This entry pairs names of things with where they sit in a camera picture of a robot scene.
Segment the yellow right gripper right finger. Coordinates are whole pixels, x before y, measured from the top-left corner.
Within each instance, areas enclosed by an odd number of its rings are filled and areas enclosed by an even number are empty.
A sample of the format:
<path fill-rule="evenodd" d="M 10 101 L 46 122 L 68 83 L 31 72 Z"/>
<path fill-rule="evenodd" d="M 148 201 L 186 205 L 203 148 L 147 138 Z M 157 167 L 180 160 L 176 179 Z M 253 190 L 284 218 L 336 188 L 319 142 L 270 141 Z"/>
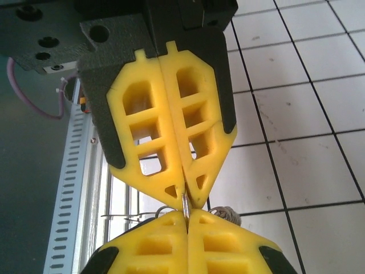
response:
<path fill-rule="evenodd" d="M 276 243 L 201 209 L 190 213 L 188 273 L 296 273 Z"/>

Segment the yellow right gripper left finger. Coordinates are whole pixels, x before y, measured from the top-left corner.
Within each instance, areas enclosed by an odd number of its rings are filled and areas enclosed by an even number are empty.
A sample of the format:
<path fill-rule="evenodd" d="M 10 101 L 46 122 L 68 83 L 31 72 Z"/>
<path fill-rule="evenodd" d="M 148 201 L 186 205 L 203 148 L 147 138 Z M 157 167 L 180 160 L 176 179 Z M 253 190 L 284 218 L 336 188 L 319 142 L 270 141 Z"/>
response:
<path fill-rule="evenodd" d="M 188 273 L 182 212 L 149 218 L 100 246 L 81 273 Z"/>

